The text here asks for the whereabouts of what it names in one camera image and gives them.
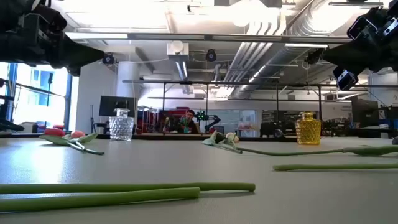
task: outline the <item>monitor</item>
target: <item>monitor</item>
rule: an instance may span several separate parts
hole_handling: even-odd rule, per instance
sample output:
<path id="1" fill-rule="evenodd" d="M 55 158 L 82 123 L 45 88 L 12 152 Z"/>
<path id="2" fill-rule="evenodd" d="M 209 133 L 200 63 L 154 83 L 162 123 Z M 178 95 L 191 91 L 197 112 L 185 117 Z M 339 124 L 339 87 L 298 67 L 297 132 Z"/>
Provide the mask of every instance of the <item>monitor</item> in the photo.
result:
<path id="1" fill-rule="evenodd" d="M 379 125 L 379 103 L 377 101 L 351 99 L 353 122 L 359 123 L 359 127 Z"/>
<path id="2" fill-rule="evenodd" d="M 101 103 L 99 104 L 100 116 L 116 116 L 116 108 L 130 109 L 129 117 L 134 117 L 135 98 L 121 97 L 121 96 L 101 96 Z"/>

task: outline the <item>cable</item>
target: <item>cable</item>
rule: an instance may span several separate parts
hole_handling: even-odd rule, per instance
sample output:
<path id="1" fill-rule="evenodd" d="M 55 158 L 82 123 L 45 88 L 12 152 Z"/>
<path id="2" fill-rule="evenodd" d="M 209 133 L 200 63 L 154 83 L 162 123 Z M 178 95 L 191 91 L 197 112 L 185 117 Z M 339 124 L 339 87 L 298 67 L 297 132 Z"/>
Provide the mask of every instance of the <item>cable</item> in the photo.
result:
<path id="1" fill-rule="evenodd" d="M 168 58 L 159 59 L 159 60 L 150 60 L 150 61 L 141 61 L 141 62 L 132 62 L 132 63 L 154 63 L 154 62 L 163 62 L 169 60 Z"/>
<path id="2" fill-rule="evenodd" d="M 383 101 L 381 101 L 375 94 L 371 93 L 367 88 L 365 88 L 365 87 L 362 87 L 362 88 L 364 88 L 370 95 L 374 96 L 375 99 L 377 99 L 377 100 L 378 100 L 380 103 L 382 103 L 384 106 L 387 106 Z"/>
<path id="3" fill-rule="evenodd" d="M 303 68 L 306 69 L 306 70 L 310 69 L 310 67 L 311 67 L 310 64 L 307 63 L 307 65 L 308 65 L 308 67 L 305 67 L 305 66 L 304 66 L 304 61 L 301 62 L 301 67 L 303 67 Z"/>

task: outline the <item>green plant stem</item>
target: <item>green plant stem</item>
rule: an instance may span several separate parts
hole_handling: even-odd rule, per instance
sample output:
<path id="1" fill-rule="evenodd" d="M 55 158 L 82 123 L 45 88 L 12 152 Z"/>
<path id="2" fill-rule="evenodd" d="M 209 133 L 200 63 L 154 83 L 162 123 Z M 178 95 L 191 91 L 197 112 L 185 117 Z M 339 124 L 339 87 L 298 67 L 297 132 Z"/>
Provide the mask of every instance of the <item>green plant stem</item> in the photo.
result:
<path id="1" fill-rule="evenodd" d="M 63 208 L 81 208 L 151 200 L 172 200 L 198 198 L 198 187 L 142 190 L 139 192 L 121 192 L 111 194 L 44 197 L 0 200 L 0 212 L 38 211 Z"/>
<path id="2" fill-rule="evenodd" d="M 129 192 L 138 190 L 199 187 L 208 190 L 245 190 L 253 192 L 251 183 L 184 183 L 184 184 L 0 184 L 0 194 Z"/>
<path id="3" fill-rule="evenodd" d="M 360 156 L 382 156 L 385 154 L 398 152 L 398 146 L 361 146 L 348 147 L 343 149 L 344 153 L 351 152 Z"/>
<path id="4" fill-rule="evenodd" d="M 231 152 L 235 152 L 235 153 L 238 153 L 238 154 L 242 154 L 241 150 L 234 149 L 232 146 L 228 146 L 228 145 L 225 145 L 225 144 L 214 143 L 213 146 L 217 147 L 217 148 L 220 148 L 220 149 L 225 149 L 225 150 L 228 150 L 228 151 L 231 151 Z"/>
<path id="5" fill-rule="evenodd" d="M 327 150 L 327 151 L 314 151 L 314 152 L 263 152 L 253 149 L 245 149 L 238 147 L 240 151 L 244 152 L 253 152 L 257 154 L 267 155 L 267 156 L 303 156 L 303 155 L 315 155 L 315 154 L 328 154 L 328 153 L 336 153 L 336 152 L 343 152 L 342 149 L 334 149 L 334 150 Z"/>
<path id="6" fill-rule="evenodd" d="M 353 169 L 398 169 L 398 164 L 340 164 L 340 165 L 275 165 L 275 171 L 288 170 L 353 170 Z"/>

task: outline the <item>person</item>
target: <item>person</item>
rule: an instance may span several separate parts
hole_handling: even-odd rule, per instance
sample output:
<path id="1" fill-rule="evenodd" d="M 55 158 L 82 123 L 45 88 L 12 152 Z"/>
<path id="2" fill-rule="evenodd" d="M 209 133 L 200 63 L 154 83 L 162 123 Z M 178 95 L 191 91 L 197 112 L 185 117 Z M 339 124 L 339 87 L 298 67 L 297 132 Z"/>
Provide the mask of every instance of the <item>person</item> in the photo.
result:
<path id="1" fill-rule="evenodd" d="M 195 112 L 193 110 L 188 110 L 184 117 L 182 117 L 182 129 L 183 133 L 198 134 L 198 129 L 193 122 L 193 117 Z"/>

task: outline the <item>textured glass vase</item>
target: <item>textured glass vase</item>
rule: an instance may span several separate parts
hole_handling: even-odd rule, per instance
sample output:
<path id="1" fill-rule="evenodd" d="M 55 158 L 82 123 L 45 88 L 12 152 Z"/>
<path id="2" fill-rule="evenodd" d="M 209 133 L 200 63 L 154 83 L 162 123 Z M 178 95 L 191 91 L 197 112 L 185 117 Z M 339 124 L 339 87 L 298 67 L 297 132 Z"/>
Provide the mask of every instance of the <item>textured glass vase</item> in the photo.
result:
<path id="1" fill-rule="evenodd" d="M 319 145 L 321 121 L 313 118 L 314 112 L 301 112 L 302 119 L 296 121 L 297 142 L 299 144 Z"/>
<path id="2" fill-rule="evenodd" d="M 109 117 L 109 129 L 111 140 L 130 141 L 132 129 L 134 128 L 134 118 L 129 118 L 129 109 L 116 108 L 116 116 Z"/>

